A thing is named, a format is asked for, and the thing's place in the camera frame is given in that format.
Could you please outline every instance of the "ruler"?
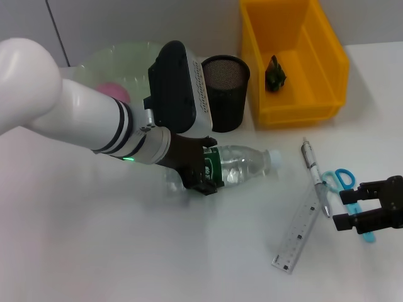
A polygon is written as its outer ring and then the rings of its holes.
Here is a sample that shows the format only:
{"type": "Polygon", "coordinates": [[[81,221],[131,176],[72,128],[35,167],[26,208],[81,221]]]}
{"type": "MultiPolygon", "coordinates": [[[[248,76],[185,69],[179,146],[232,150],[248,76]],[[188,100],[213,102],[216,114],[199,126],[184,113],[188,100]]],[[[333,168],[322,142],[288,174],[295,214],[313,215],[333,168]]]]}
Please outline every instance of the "ruler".
{"type": "Polygon", "coordinates": [[[278,254],[271,263],[273,266],[289,274],[292,273],[315,224],[317,215],[322,211],[321,208],[315,187],[310,182],[307,192],[302,195],[302,202],[281,243],[278,254]]]}

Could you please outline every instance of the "blue scissors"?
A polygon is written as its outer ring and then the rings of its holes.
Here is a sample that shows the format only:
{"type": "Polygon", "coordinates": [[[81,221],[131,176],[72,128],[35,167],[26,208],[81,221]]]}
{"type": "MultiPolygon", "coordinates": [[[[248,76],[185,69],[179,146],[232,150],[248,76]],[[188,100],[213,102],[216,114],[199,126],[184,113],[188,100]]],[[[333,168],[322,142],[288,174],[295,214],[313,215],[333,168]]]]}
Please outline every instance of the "blue scissors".
{"type": "MultiPolygon", "coordinates": [[[[353,189],[355,186],[355,177],[353,173],[346,169],[337,169],[336,171],[327,171],[322,174],[322,180],[326,183],[326,186],[333,193],[339,194],[343,190],[353,189]],[[341,178],[340,174],[345,174],[350,178],[350,183],[346,184],[341,178]],[[328,177],[331,177],[336,184],[336,187],[329,184],[328,177]]],[[[358,203],[347,204],[347,210],[350,215],[361,213],[363,210],[358,203]]],[[[364,233],[363,238],[366,242],[375,242],[375,235],[372,232],[364,233]]]]}

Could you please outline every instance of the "yellow plastic bin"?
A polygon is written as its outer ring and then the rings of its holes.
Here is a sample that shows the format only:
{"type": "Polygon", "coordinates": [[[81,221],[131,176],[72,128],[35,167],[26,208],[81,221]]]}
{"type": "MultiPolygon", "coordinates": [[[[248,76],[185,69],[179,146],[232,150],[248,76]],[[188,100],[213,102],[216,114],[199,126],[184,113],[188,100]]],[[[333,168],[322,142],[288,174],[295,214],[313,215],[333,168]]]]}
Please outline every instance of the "yellow plastic bin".
{"type": "Polygon", "coordinates": [[[241,0],[242,59],[251,70],[248,98],[259,126],[284,128],[326,120],[346,102],[348,58],[317,0],[241,0]],[[276,55],[287,79],[265,89],[276,55]]]}

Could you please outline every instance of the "silver pen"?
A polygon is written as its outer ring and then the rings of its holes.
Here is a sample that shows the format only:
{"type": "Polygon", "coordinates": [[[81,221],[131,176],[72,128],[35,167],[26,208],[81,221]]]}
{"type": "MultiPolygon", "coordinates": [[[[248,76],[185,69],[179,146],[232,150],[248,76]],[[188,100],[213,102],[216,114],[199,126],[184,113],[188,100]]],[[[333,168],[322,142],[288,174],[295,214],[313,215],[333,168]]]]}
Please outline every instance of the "silver pen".
{"type": "Polygon", "coordinates": [[[321,173],[319,172],[319,167],[316,162],[314,151],[312,150],[310,143],[305,137],[304,143],[301,147],[301,151],[302,155],[304,156],[305,163],[307,164],[307,168],[309,169],[312,175],[312,179],[314,180],[316,195],[322,204],[322,211],[328,218],[330,218],[332,216],[332,213],[329,201],[327,200],[327,188],[322,182],[321,173]]]}

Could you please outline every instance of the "scissor handle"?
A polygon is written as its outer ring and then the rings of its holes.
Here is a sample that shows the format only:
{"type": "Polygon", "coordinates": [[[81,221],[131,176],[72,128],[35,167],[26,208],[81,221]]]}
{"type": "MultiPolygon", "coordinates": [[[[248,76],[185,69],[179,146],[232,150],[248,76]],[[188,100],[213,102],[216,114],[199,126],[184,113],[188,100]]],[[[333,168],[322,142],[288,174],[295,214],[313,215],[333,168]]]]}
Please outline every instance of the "scissor handle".
{"type": "Polygon", "coordinates": [[[326,171],[325,173],[322,174],[322,180],[324,182],[326,182],[326,186],[329,188],[329,190],[333,193],[337,193],[339,194],[340,191],[343,191],[343,184],[340,182],[339,177],[337,176],[337,174],[333,171],[326,171]],[[332,186],[329,184],[329,182],[327,181],[327,178],[331,177],[334,181],[334,183],[336,184],[336,187],[332,186]]]}
{"type": "Polygon", "coordinates": [[[342,187],[344,190],[349,190],[349,189],[353,189],[355,186],[355,177],[353,175],[353,173],[351,173],[349,170],[346,169],[337,169],[336,171],[334,171],[335,175],[337,176],[337,178],[339,179],[339,182],[341,183],[342,187]],[[343,178],[341,178],[340,174],[346,174],[349,178],[350,178],[350,183],[346,184],[343,181],[343,178]]]}

